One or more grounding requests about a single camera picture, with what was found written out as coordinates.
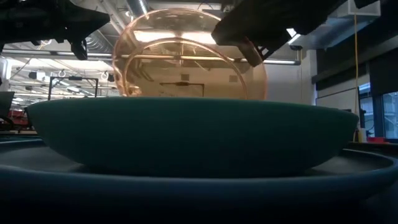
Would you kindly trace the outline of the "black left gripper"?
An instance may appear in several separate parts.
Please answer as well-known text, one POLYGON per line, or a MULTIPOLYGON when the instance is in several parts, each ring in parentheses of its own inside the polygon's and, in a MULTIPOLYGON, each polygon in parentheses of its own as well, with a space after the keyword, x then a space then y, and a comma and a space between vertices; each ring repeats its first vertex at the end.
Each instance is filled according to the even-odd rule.
POLYGON ((109 21, 107 13, 66 0, 2 0, 1 43, 74 40, 70 43, 71 51, 78 60, 86 60, 85 38, 109 21))

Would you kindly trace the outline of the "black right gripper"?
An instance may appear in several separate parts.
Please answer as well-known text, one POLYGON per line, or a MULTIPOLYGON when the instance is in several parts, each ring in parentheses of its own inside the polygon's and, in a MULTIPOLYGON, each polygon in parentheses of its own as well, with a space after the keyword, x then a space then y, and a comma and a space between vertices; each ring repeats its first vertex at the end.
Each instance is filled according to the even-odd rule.
POLYGON ((215 26, 211 33, 218 45, 236 45, 250 66, 263 59, 254 46, 283 44, 287 32, 307 35, 322 25, 345 0, 244 0, 215 26))

